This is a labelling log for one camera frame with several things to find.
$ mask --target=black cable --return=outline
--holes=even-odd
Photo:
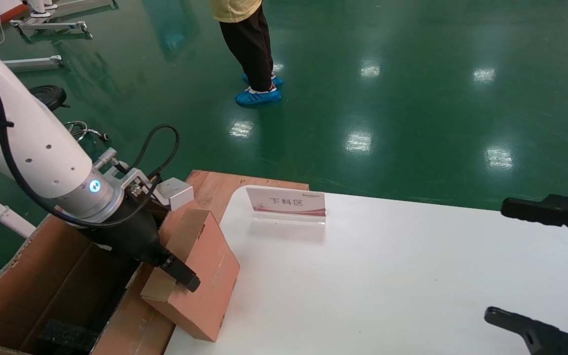
[[[146,196],[144,197],[144,199],[140,202],[140,205],[137,207],[137,209],[135,209],[135,211],[133,211],[133,213],[131,213],[128,216],[125,216],[124,218],[120,218],[119,220],[113,221],[113,222],[105,222],[105,223],[85,222],[83,220],[79,220],[79,219],[74,218],[72,216],[66,215],[65,213],[58,211],[54,207],[46,204],[46,202],[43,200],[43,198],[41,198],[41,196],[38,196],[36,194],[36,192],[34,192],[33,189],[30,187],[30,185],[25,181],[25,179],[23,178],[23,175],[19,171],[18,166],[14,162],[14,158],[12,156],[12,151],[10,150],[10,142],[9,142],[8,135],[7,135],[7,129],[11,128],[11,127],[14,127],[14,123],[9,122],[6,119],[6,112],[4,110],[3,102],[1,101],[1,96],[0,96],[0,146],[1,146],[2,153],[4,155],[4,159],[6,160],[7,167],[9,168],[10,173],[12,173],[14,180],[16,181],[18,186],[21,188],[21,190],[30,198],[30,200],[32,200],[35,204],[37,204],[39,207],[41,207],[42,209],[44,209],[48,213],[51,213],[52,215],[60,218],[61,220],[64,220],[65,222],[69,222],[71,224],[75,224],[75,225],[79,225],[81,227],[87,227],[87,228],[115,227],[119,224],[126,222],[129,218],[131,218],[136,213],[138,213],[146,205],[146,203],[148,203],[148,201],[150,200],[151,196],[153,195],[153,192],[155,191],[155,188],[161,182],[161,178],[160,178],[161,177],[160,176],[161,170],[165,167],[165,165],[167,165],[169,163],[169,160],[171,160],[174,157],[174,155],[176,154],[176,151],[178,149],[178,144],[175,144],[175,149],[172,151],[169,159],[167,159],[166,162],[164,162],[165,165],[160,166],[161,169],[160,168],[155,169],[156,173],[153,174],[153,177],[156,177],[156,179],[152,183],[152,186],[150,187],[148,193],[146,193]],[[158,126],[155,129],[153,129],[153,131],[151,131],[151,133],[148,135],[147,142],[145,143],[146,145],[148,144],[149,139],[152,137],[154,131],[160,130],[160,129],[161,129],[161,126]],[[172,127],[172,129],[173,129],[173,131],[175,131],[176,135],[178,135],[178,132],[176,131],[176,129],[174,129],[174,127]],[[145,152],[145,150],[146,150],[146,146],[144,146],[142,148],[142,152],[140,153],[140,156],[143,156],[143,153]]]
[[[135,158],[135,162],[133,162],[133,164],[127,170],[127,172],[131,171],[132,168],[137,168],[139,166],[140,162],[142,162],[142,158],[144,158],[144,154],[146,153],[146,149],[148,149],[148,145],[150,144],[151,139],[153,138],[155,133],[157,133],[158,131],[160,131],[164,128],[168,128],[169,130],[172,130],[172,132],[174,132],[174,147],[172,148],[172,152],[168,156],[168,159],[166,159],[165,162],[163,162],[159,166],[159,168],[156,168],[155,170],[153,170],[148,175],[148,179],[151,179],[152,176],[158,175],[172,161],[172,159],[174,158],[174,156],[176,155],[176,153],[178,151],[178,145],[181,142],[181,135],[178,134],[178,130],[176,128],[172,127],[171,125],[160,124],[159,126],[156,126],[155,128],[153,128],[153,130],[151,130],[150,133],[148,133],[148,137],[146,137],[146,140],[144,140],[144,145],[142,146],[142,150],[140,150],[140,154]]]

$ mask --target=white table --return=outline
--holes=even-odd
[[[488,306],[568,332],[568,229],[494,211],[326,194],[325,226],[221,228],[241,272],[216,344],[176,328],[166,355],[528,355]]]

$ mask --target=sign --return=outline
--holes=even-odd
[[[248,199],[255,212],[325,216],[323,192],[293,189],[247,188]]]

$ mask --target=open cardboard box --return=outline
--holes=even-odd
[[[241,186],[308,189],[307,184],[198,170],[187,183],[194,187],[194,201],[167,215],[155,213],[164,221],[163,245],[188,208],[211,211],[220,221]],[[53,354],[58,345],[39,339],[50,321],[99,333],[91,355],[162,355],[175,325],[140,295],[152,271],[115,258],[48,216],[0,271],[0,355]]]
[[[53,354],[50,320],[102,333],[138,267],[48,216],[0,271],[0,355]]]

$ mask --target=person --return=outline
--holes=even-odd
[[[239,105],[270,103],[282,99],[284,83],[273,72],[269,27],[262,0],[210,0],[214,18],[227,47],[243,67],[249,87],[236,96]]]

